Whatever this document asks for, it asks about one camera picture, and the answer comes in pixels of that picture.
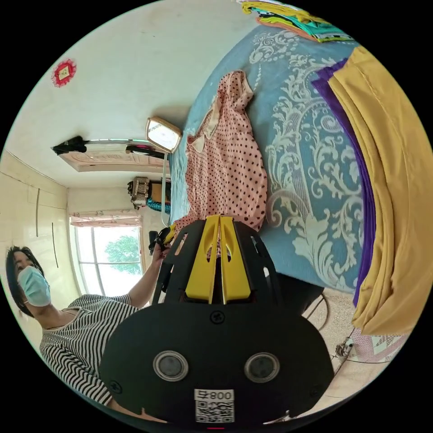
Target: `surgical mask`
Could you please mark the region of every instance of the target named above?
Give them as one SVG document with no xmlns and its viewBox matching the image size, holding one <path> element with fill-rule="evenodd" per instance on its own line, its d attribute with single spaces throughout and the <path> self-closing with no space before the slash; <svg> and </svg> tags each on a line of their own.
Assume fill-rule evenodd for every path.
<svg viewBox="0 0 433 433">
<path fill-rule="evenodd" d="M 26 302 L 30 305 L 45 307 L 51 303 L 50 285 L 35 267 L 24 268 L 18 274 L 18 283 L 26 295 Z"/>
</svg>

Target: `qr code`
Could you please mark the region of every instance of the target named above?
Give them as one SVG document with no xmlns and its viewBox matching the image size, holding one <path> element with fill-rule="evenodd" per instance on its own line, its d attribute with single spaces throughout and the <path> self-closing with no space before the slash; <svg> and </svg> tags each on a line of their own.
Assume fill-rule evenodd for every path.
<svg viewBox="0 0 433 433">
<path fill-rule="evenodd" d="M 235 393 L 232 389 L 196 389 L 194 399 L 198 423 L 235 422 Z"/>
<path fill-rule="evenodd" d="M 196 401 L 195 420 L 198 423 L 233 423 L 234 401 Z"/>
</svg>

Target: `black hair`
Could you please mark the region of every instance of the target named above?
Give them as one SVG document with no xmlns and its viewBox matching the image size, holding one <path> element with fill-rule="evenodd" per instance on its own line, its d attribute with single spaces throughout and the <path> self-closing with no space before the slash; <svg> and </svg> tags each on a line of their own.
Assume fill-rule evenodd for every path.
<svg viewBox="0 0 433 433">
<path fill-rule="evenodd" d="M 12 295 L 12 298 L 14 299 L 17 307 L 26 315 L 29 317 L 33 317 L 32 313 L 28 310 L 26 307 L 24 301 L 23 301 L 23 295 L 21 292 L 21 289 L 18 284 L 18 279 L 16 277 L 16 260 L 15 260 L 15 253 L 24 253 L 35 265 L 35 268 L 44 276 L 44 271 L 42 270 L 42 267 L 40 266 L 39 262 L 36 260 L 33 253 L 30 251 L 30 248 L 28 247 L 17 247 L 13 246 L 9 248 L 7 254 L 6 254 L 6 277 L 8 280 L 8 286 L 10 293 Z"/>
</svg>

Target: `woman's hand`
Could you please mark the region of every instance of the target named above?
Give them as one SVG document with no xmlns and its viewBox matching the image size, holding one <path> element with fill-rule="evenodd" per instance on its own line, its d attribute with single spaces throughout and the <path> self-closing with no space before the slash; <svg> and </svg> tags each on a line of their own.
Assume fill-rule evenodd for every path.
<svg viewBox="0 0 433 433">
<path fill-rule="evenodd" d="M 151 266 L 157 267 L 158 269 L 161 267 L 162 261 L 166 258 L 168 252 L 170 251 L 171 245 L 168 244 L 165 246 L 164 251 L 161 251 L 161 247 L 159 244 L 155 245 L 152 255 L 152 264 Z"/>
</svg>

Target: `yellow fabric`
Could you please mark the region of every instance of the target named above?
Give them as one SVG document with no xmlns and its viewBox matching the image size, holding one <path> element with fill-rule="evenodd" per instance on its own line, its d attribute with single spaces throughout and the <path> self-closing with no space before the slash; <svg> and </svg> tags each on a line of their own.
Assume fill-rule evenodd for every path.
<svg viewBox="0 0 433 433">
<path fill-rule="evenodd" d="M 300 23 L 309 23 L 310 21 L 314 21 L 315 23 L 325 23 L 329 24 L 328 21 L 324 19 L 314 17 L 310 15 L 306 10 L 294 10 L 289 6 L 283 5 L 274 5 L 272 3 L 266 3 L 264 1 L 244 1 L 242 2 L 242 10 L 245 14 L 250 14 L 250 8 L 258 8 L 261 10 L 266 10 L 273 14 L 285 15 L 287 17 L 296 17 L 296 19 Z"/>
<path fill-rule="evenodd" d="M 344 37 L 344 36 L 334 36 L 334 37 L 320 38 L 320 37 L 318 37 L 318 35 L 309 35 L 304 30 L 300 29 L 299 27 L 296 27 L 289 20 L 284 19 L 284 18 L 279 18 L 279 17 L 260 17 L 260 22 L 263 25 L 266 25 L 266 24 L 279 24 L 279 25 L 281 25 L 281 28 L 283 28 L 283 29 L 287 29 L 287 27 L 290 27 L 290 29 L 294 28 L 294 29 L 300 30 L 300 31 L 302 31 L 302 33 L 304 33 L 305 35 L 310 36 L 310 37 L 306 37 L 303 34 L 301 35 L 298 32 L 296 32 L 296 33 L 299 34 L 302 37 L 305 37 L 306 39 L 310 39 L 310 40 L 313 40 L 315 42 L 347 41 L 349 39 L 349 38 Z"/>
<path fill-rule="evenodd" d="M 432 149 L 409 99 L 365 48 L 329 85 L 355 130 L 376 206 L 373 260 L 352 323 L 363 334 L 406 334 L 433 282 Z"/>
</svg>

